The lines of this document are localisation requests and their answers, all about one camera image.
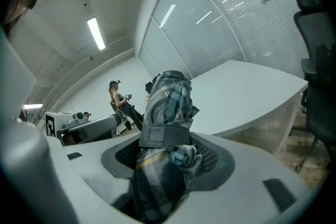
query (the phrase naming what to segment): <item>black rubber pad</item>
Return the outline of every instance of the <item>black rubber pad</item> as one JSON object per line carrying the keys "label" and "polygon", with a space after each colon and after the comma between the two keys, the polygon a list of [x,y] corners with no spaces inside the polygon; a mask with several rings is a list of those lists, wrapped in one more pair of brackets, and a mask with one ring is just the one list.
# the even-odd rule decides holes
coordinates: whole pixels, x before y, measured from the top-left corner
{"label": "black rubber pad", "polygon": [[69,159],[75,159],[78,158],[80,156],[83,156],[82,154],[80,154],[79,152],[74,152],[74,153],[70,153],[67,155]]}
{"label": "black rubber pad", "polygon": [[272,178],[263,181],[263,183],[277,205],[280,213],[296,202],[293,194],[279,179]]}

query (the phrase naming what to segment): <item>chair leg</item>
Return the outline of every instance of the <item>chair leg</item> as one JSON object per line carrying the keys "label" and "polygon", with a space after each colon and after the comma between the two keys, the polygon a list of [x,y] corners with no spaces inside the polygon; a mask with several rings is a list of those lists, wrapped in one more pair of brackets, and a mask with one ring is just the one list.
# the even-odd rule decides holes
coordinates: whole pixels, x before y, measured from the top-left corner
{"label": "chair leg", "polygon": [[289,135],[288,135],[288,136],[291,136],[291,135],[292,135],[292,130],[295,130],[295,131],[301,131],[301,132],[308,132],[308,130],[307,130],[306,127],[293,126],[292,129],[290,129],[290,132],[289,132]]}
{"label": "chair leg", "polygon": [[324,143],[324,146],[326,147],[327,149],[327,152],[329,154],[329,157],[331,159],[331,162],[328,163],[327,165],[327,170],[329,171],[331,169],[331,166],[333,166],[336,162],[336,156],[335,156],[335,153],[334,151],[332,150],[331,146],[327,145],[326,143]]}
{"label": "chair leg", "polygon": [[311,153],[313,152],[316,143],[317,143],[318,139],[316,137],[314,137],[313,143],[311,143],[311,146],[308,150],[308,153],[306,154],[306,156],[304,157],[304,159],[302,160],[302,162],[295,168],[295,171],[297,173],[299,173],[301,171],[301,168],[304,166],[304,164],[306,163],[307,159],[309,158],[309,156],[311,155]]}

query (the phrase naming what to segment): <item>black pants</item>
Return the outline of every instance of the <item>black pants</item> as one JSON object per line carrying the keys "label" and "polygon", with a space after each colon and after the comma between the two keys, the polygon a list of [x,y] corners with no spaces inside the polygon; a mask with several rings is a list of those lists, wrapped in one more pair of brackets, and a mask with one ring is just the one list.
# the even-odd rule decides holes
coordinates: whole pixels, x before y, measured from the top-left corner
{"label": "black pants", "polygon": [[129,109],[124,111],[125,115],[130,117],[134,123],[136,124],[137,128],[141,131],[142,130],[142,122],[143,122],[143,116],[136,111],[135,109]]}

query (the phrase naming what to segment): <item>ceiling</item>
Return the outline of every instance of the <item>ceiling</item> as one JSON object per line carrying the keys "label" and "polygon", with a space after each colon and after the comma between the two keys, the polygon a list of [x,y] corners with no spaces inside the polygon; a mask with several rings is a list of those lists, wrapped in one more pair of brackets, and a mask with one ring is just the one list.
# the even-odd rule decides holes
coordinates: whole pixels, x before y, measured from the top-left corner
{"label": "ceiling", "polygon": [[[88,63],[94,69],[133,47],[129,36],[134,25],[136,0],[38,0],[12,31],[10,41],[37,79],[27,103],[42,103],[65,77],[75,83]],[[88,28],[95,16],[106,48],[99,51]]]}

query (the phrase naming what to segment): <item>gray strap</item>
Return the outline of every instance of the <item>gray strap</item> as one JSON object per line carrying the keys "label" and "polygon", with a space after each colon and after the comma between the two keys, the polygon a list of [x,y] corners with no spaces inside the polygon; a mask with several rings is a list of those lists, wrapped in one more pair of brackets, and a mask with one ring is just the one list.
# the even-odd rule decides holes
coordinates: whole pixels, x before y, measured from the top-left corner
{"label": "gray strap", "polygon": [[187,128],[166,124],[142,126],[139,139],[140,147],[173,148],[190,144],[190,132]]}

